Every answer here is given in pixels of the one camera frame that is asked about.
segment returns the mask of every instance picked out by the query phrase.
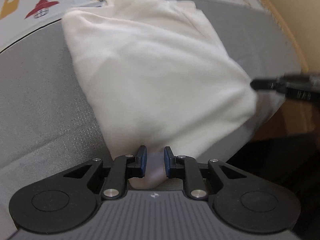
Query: gray mat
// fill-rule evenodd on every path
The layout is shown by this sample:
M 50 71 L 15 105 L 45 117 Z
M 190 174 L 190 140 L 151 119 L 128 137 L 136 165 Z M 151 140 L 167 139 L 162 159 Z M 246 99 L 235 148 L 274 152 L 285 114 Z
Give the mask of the gray mat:
M 300 71 L 292 46 L 270 15 L 215 0 L 194 1 L 250 77 Z M 74 75 L 60 22 L 0 54 L 0 88 L 0 239 L 6 239 L 15 231 L 8 213 L 14 192 L 93 156 L 102 157 L 108 149 Z M 224 156 L 220 159 L 226 161 L 282 98 L 264 94 L 260 102 L 263 108 L 253 119 L 198 160 Z M 172 188 L 170 183 L 162 187 L 167 188 Z

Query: folded cloth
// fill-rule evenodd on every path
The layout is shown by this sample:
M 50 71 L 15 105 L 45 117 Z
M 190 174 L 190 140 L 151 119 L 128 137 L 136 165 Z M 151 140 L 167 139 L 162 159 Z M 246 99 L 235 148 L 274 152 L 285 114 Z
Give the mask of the folded cloth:
M 112 157 L 148 148 L 133 187 L 165 180 L 165 146 L 197 157 L 255 113 L 250 78 L 191 1 L 110 0 L 68 10 L 62 25 Z

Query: ribbed gray panel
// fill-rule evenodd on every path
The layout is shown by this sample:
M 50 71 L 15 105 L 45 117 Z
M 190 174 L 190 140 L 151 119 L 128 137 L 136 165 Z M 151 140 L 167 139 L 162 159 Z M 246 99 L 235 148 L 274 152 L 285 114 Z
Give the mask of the ribbed gray panel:
M 182 191 L 128 191 L 120 200 L 105 201 L 86 224 L 56 235 L 23 230 L 12 240 L 297 240 L 289 231 L 249 235 L 218 220 L 204 201 L 186 198 Z

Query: yellow wall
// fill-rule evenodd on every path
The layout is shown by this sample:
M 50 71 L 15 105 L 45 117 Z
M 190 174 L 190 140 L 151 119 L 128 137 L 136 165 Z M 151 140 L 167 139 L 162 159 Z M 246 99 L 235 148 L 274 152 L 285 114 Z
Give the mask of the yellow wall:
M 298 54 L 302 71 L 320 72 L 320 0 L 261 0 Z M 314 129 L 311 106 L 286 101 L 280 108 L 288 134 Z

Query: gray fabric surface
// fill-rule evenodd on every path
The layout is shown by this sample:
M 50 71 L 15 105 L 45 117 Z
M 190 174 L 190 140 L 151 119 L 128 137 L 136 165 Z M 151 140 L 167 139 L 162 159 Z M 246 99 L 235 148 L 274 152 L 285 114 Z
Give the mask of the gray fabric surface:
M 292 46 L 270 15 L 215 0 L 195 2 L 250 77 L 300 71 Z M 8 203 L 19 188 L 93 156 L 110 156 L 74 75 L 61 22 L 0 54 L 0 88 L 0 239 L 6 239 L 15 231 Z M 281 102 L 274 94 L 261 95 L 259 114 L 198 160 L 223 151 L 226 161 Z M 161 189 L 172 188 L 166 183 Z

